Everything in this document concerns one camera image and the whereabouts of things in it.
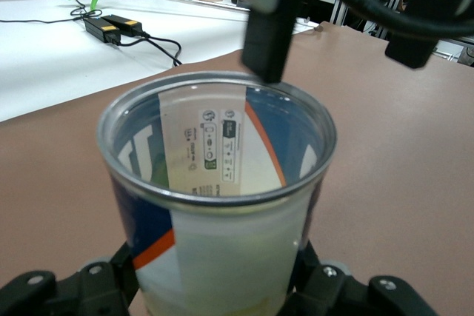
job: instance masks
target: yellow label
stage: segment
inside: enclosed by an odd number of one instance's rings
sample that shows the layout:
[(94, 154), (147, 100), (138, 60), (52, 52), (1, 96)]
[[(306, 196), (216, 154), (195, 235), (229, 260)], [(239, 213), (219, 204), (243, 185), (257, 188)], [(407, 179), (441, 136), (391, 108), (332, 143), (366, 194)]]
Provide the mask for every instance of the yellow label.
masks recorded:
[(103, 26), (102, 27), (103, 31), (111, 31), (111, 30), (117, 30), (117, 28), (113, 25), (110, 26)]

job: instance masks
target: black power adapter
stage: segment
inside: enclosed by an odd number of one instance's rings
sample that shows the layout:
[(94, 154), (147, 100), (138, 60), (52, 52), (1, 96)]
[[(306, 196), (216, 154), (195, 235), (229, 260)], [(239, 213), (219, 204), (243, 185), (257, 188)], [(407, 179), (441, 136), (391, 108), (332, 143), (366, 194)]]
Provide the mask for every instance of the black power adapter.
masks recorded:
[(117, 15), (106, 15), (102, 16), (101, 19), (110, 22), (112, 25), (120, 29), (120, 33), (125, 36), (134, 37), (134, 36), (144, 36), (146, 37), (143, 28), (141, 27), (141, 22), (122, 18)]
[(120, 30), (110, 22), (100, 18), (84, 18), (86, 31), (102, 42), (120, 44)]

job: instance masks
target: power cord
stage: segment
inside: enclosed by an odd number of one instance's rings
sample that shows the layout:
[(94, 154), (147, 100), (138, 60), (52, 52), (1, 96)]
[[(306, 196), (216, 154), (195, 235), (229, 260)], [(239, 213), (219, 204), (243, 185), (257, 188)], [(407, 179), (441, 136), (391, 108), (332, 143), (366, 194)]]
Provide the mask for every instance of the power cord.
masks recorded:
[[(122, 35), (129, 36), (129, 37), (137, 37), (137, 36), (142, 37), (143, 40), (146, 40), (148, 43), (158, 48), (165, 55), (170, 57), (173, 60), (173, 65), (175, 67), (182, 64), (181, 61), (178, 60), (178, 57), (181, 54), (181, 50), (182, 50), (182, 46), (179, 44), (179, 42), (168, 39), (168, 38), (159, 38), (159, 37), (151, 36), (149, 33), (146, 33), (145, 31), (143, 31), (141, 23), (135, 20), (122, 18), (121, 16), (117, 16), (117, 15), (102, 16), (102, 19), (112, 24), (113, 26), (117, 27), (120, 30), (120, 33)], [(174, 55), (172, 55), (169, 52), (167, 52), (162, 46), (160, 46), (159, 44), (151, 40), (169, 42), (171, 44), (176, 45), (178, 50), (176, 51)]]
[(78, 21), (87, 18), (94, 18), (97, 16), (102, 15), (102, 10), (92, 10), (86, 11), (86, 6), (82, 4), (79, 0), (76, 0), (78, 3), (78, 7), (70, 12), (70, 15), (73, 16), (71, 19), (62, 19), (62, 20), (52, 20), (52, 21), (44, 21), (44, 20), (1, 20), (0, 22), (11, 23), (11, 22), (20, 22), (20, 23), (27, 23), (27, 22), (39, 22), (41, 24), (55, 24), (56, 22), (66, 22), (66, 21)]
[[(177, 41), (169, 40), (167, 38), (152, 37), (141, 29), (141, 23), (137, 21), (125, 19), (120, 16), (110, 15), (103, 16), (102, 18), (85, 18), (84, 25), (88, 33), (94, 35), (104, 43), (111, 43), (120, 47), (130, 47), (141, 42), (148, 42), (162, 51), (166, 56), (170, 57), (173, 60), (174, 66), (182, 64), (181, 61), (178, 60), (178, 56), (181, 52), (181, 45)], [(126, 44), (121, 42), (121, 35), (126, 35), (129, 37), (140, 36), (141, 38)], [(176, 46), (178, 46), (178, 51), (175, 55), (172, 55), (162, 46), (151, 41), (151, 38), (155, 39), (156, 41), (166, 41), (176, 44)]]

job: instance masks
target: clear plastic cup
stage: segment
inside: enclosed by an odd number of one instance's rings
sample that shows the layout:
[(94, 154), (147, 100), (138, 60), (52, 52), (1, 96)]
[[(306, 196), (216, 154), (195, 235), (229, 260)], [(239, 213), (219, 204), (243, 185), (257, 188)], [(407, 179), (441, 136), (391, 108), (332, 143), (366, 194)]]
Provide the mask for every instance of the clear plastic cup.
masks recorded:
[(336, 146), (317, 100), (175, 75), (117, 98), (97, 137), (152, 316), (278, 313)]

